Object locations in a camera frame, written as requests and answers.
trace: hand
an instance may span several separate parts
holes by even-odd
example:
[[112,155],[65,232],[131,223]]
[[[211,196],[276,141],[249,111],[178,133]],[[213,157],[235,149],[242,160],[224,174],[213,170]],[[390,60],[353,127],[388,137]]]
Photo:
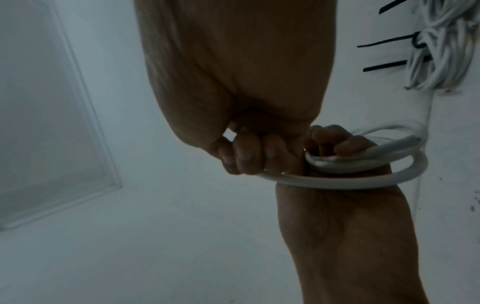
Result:
[[[312,127],[305,142],[320,156],[348,157],[373,145],[339,126]],[[385,167],[358,176],[388,173]],[[412,215],[398,187],[338,191],[278,184],[276,196],[305,303],[427,302]]]
[[136,0],[135,8],[153,91],[182,141],[231,174],[281,173],[301,159],[332,69],[335,0]]

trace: cord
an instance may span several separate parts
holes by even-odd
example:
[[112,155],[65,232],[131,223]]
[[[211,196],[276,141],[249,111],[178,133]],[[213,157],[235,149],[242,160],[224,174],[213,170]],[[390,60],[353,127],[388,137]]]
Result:
[[[368,136],[380,130],[398,130],[407,133],[408,136],[399,140],[389,138]],[[360,178],[320,178],[294,176],[288,174],[271,174],[263,172],[258,176],[264,179],[278,182],[280,184],[316,188],[355,190],[373,189],[397,185],[412,180],[425,172],[428,160],[421,151],[421,147],[427,141],[427,126],[415,120],[403,120],[390,124],[382,124],[376,127],[362,128],[352,132],[354,135],[366,136],[368,139],[379,144],[378,146],[366,149],[363,153],[349,158],[338,156],[316,157],[308,152],[305,159],[310,167],[318,172],[330,174],[358,173],[382,166],[391,162],[411,156],[413,163],[410,167],[389,175],[360,177]]]
[[[459,83],[474,55],[474,21],[461,17],[478,0],[419,0],[419,10],[426,28],[413,48],[405,70],[406,89],[449,92]],[[424,64],[424,57],[432,60]]]

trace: wire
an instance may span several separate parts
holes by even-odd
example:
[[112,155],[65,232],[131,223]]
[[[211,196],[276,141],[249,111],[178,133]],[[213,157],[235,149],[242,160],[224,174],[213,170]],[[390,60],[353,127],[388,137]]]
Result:
[[[408,136],[399,140],[389,138],[368,136],[380,130],[398,130],[407,133]],[[376,127],[363,128],[352,132],[354,135],[366,136],[368,139],[379,144],[368,148],[363,153],[349,158],[315,157],[305,153],[305,159],[310,167],[318,172],[330,174],[358,173],[375,168],[380,168],[391,162],[411,156],[413,163],[410,167],[389,175],[360,177],[360,178],[320,178],[294,176],[288,174],[271,174],[263,172],[258,176],[264,179],[278,182],[280,184],[316,188],[355,190],[373,189],[397,185],[412,180],[425,172],[428,160],[421,151],[421,147],[427,141],[427,126],[415,120],[403,120],[390,124],[383,124]]]
[[[405,88],[418,91],[455,88],[467,71],[474,55],[473,31],[478,23],[461,17],[478,0],[419,0],[426,28],[413,48],[405,69]],[[423,64],[424,57],[432,60]]]

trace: cable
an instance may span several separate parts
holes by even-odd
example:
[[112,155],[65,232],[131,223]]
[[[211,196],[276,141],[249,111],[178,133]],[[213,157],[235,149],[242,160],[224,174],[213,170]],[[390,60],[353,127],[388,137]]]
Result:
[[[380,130],[403,131],[407,133],[408,136],[399,140],[367,136]],[[428,160],[421,151],[421,147],[427,141],[428,137],[427,126],[425,124],[414,120],[404,120],[376,127],[363,128],[355,130],[352,133],[354,135],[366,136],[379,145],[368,148],[363,153],[349,158],[339,158],[338,156],[315,157],[306,152],[305,159],[310,167],[315,171],[330,174],[358,173],[380,168],[409,156],[413,158],[412,165],[393,174],[360,178],[319,178],[288,174],[271,174],[267,172],[263,172],[258,176],[290,186],[355,190],[397,185],[420,176],[427,169]]]
[[[413,48],[406,64],[406,89],[449,92],[459,83],[474,55],[474,21],[462,15],[478,0],[419,0],[419,10],[426,28],[420,31],[417,43],[426,48]],[[425,56],[432,60],[423,64]]]

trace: fingernail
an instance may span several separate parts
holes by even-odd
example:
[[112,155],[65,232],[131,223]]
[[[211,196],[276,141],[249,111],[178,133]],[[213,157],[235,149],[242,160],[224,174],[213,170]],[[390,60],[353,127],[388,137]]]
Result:
[[222,150],[219,151],[220,158],[227,166],[234,166],[237,162],[235,161],[235,157],[233,155],[227,155]]
[[254,154],[251,151],[246,150],[238,150],[237,156],[241,162],[250,162],[254,159]]
[[274,149],[265,149],[265,157],[267,159],[276,159],[277,152]]

